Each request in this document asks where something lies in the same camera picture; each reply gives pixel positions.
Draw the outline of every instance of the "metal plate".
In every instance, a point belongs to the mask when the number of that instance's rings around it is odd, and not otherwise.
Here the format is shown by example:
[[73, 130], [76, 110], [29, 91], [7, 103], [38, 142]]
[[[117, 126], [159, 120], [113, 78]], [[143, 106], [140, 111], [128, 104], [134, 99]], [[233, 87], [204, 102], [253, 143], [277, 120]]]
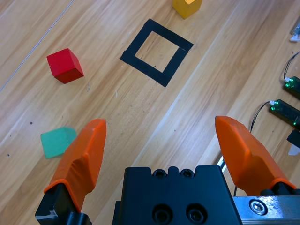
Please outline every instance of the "metal plate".
[[[300, 196], [248, 196], [234, 197], [243, 224], [300, 225]], [[252, 200], [259, 200], [267, 207], [265, 215], [258, 215], [250, 208]]]

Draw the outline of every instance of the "wooden table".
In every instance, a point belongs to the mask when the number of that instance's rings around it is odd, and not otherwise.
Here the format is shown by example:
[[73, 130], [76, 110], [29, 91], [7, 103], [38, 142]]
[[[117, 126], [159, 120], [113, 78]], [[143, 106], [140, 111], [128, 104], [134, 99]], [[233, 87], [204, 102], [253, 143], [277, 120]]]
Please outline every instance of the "wooden table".
[[[69, 3], [0, 3], [1, 86]], [[43, 189], [60, 161], [45, 159], [42, 150], [40, 135], [52, 129], [79, 132], [92, 119], [106, 119], [101, 172], [82, 211], [93, 224], [109, 225], [126, 167], [211, 165], [220, 154], [216, 115], [248, 127], [268, 100], [299, 109], [300, 101], [282, 90], [283, 68], [300, 49], [289, 42], [299, 10], [299, 0], [204, 0], [183, 20], [171, 0], [74, 0], [0, 92], [0, 224], [37, 224]], [[119, 59], [149, 18], [194, 44], [166, 88]], [[69, 84], [52, 77], [46, 60], [64, 48], [85, 74]], [[175, 50], [151, 33], [137, 57], [163, 70]], [[298, 75], [298, 64], [296, 58], [289, 77]], [[288, 155], [291, 131], [265, 107], [253, 135], [299, 187], [300, 155]]]

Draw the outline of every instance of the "black square outline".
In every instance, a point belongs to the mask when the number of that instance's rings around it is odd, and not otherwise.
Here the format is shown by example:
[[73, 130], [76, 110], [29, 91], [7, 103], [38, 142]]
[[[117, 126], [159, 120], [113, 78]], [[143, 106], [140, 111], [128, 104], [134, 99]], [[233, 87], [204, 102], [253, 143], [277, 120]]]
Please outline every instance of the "black square outline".
[[[179, 47], [163, 72], [160, 72], [135, 56], [152, 31]], [[128, 49], [122, 54], [120, 60], [138, 69], [148, 77], [166, 87], [193, 45], [194, 44], [163, 27], [159, 23], [149, 19]]]

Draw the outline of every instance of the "screw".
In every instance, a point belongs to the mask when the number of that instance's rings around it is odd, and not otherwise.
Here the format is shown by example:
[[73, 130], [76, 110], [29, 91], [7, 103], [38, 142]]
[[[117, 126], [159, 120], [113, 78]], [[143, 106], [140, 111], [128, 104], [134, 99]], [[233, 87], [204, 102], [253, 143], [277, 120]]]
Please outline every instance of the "screw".
[[267, 213], [266, 205], [259, 200], [251, 200], [250, 208], [257, 215], [265, 215]]

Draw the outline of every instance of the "screw hole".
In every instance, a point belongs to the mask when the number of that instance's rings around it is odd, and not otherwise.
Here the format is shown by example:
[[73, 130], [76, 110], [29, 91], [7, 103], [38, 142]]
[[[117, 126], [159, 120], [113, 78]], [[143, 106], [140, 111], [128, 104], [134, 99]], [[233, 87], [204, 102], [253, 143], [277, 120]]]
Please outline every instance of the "screw hole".
[[166, 204], [160, 204], [154, 207], [152, 217], [156, 224], [167, 225], [173, 218], [173, 212]]
[[207, 219], [206, 209], [198, 203], [190, 204], [187, 207], [186, 214], [193, 224], [203, 224]]
[[184, 169], [180, 172], [180, 174], [184, 177], [187, 177], [187, 178], [192, 178], [194, 177], [194, 172], [189, 170], [189, 169]]
[[166, 177], [167, 174], [164, 170], [156, 170], [156, 171], [154, 171], [153, 176], [161, 179], [161, 178]]

